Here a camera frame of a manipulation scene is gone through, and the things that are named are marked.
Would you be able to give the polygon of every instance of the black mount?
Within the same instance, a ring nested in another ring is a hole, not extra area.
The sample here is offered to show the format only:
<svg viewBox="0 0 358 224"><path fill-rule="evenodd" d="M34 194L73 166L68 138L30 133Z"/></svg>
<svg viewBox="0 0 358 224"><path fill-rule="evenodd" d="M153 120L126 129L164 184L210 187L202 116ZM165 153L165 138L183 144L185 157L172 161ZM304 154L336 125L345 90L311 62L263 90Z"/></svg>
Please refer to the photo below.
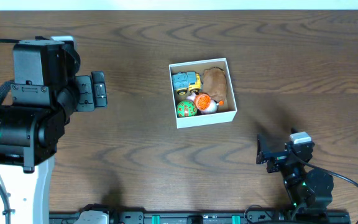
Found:
<svg viewBox="0 0 358 224"><path fill-rule="evenodd" d="M81 212L75 213L51 213L49 215L49 224L67 224L75 223L82 212L87 211L87 205ZM285 216L291 210L262 210L253 209L247 213L244 212L117 212L105 206L105 213L109 214L109 222L106 224L250 224L255 222L282 221L288 220ZM349 213L347 212L327 212L325 221L321 217L314 215L304 215L303 220L307 223L335 223L335 224L351 224Z"/></svg>
<svg viewBox="0 0 358 224"><path fill-rule="evenodd" d="M34 167L56 153L75 111L107 107L103 72L75 76L74 42L22 40L13 48L14 81L0 88L0 164ZM2 106L9 90L13 104Z"/></svg>

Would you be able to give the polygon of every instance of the white box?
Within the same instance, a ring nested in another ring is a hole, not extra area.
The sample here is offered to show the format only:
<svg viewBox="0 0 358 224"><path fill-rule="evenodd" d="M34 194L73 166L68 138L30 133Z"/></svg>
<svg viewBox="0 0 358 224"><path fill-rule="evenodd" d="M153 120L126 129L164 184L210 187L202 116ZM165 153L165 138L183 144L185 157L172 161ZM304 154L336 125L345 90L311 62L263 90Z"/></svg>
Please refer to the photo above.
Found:
<svg viewBox="0 0 358 224"><path fill-rule="evenodd" d="M196 115L191 117L178 118L177 104L182 100L185 100L190 93L187 93L185 95L178 95L177 93L175 93L173 91L172 75L178 72L195 71L199 73L201 75L201 79L203 79L202 76L204 74L204 70L213 67L218 67L223 69L224 73L226 74L227 96L226 99L224 100L224 104L222 106L219 106L218 112L215 114ZM170 74L172 98L173 98L173 109L177 121L177 128L187 128L187 127L201 126L206 124L217 124L223 122L231 122L233 120L234 116L237 113L237 106L236 106L236 101L234 99L233 87L231 85L229 67L227 66L226 58L171 64L169 65L169 71L170 71L169 74Z"/></svg>

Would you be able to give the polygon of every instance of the brown plush toy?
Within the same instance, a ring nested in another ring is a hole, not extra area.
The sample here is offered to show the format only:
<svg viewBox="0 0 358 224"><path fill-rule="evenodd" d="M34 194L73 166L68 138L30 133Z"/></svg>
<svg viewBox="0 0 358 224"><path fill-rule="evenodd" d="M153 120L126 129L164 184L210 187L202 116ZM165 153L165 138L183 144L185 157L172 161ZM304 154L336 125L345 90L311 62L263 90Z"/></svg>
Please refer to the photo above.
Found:
<svg viewBox="0 0 358 224"><path fill-rule="evenodd" d="M211 68L204 71L203 93L207 93L212 100L220 105L226 99L227 84L226 75L220 68Z"/></svg>

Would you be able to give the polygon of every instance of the wood grain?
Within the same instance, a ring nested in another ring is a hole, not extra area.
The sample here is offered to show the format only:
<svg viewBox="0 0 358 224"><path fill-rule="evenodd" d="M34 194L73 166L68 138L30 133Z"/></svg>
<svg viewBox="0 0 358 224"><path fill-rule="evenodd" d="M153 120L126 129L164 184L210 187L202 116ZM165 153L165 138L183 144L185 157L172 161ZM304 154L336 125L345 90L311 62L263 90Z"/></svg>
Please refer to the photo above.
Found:
<svg viewBox="0 0 358 224"><path fill-rule="evenodd" d="M35 35L74 35L80 74L103 70L109 97L66 127L51 211L286 205L281 175L255 165L255 137L285 141L292 126L314 139L313 164L358 181L358 11L0 12L0 38ZM168 64L219 57L234 121L176 129ZM12 65L12 45L0 45L0 84ZM329 207L355 222L358 189L334 183Z"/></svg>

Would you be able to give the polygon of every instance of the toy truck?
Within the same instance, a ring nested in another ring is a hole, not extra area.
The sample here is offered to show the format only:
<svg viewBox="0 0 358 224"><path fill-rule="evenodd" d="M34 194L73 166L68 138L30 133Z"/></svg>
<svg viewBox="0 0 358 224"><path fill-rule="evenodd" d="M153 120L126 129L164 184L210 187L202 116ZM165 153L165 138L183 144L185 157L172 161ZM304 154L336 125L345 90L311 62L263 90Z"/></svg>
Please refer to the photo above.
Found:
<svg viewBox="0 0 358 224"><path fill-rule="evenodd" d="M198 93L202 89L201 78L196 72L179 72L172 75L173 90L179 95L190 93Z"/></svg>

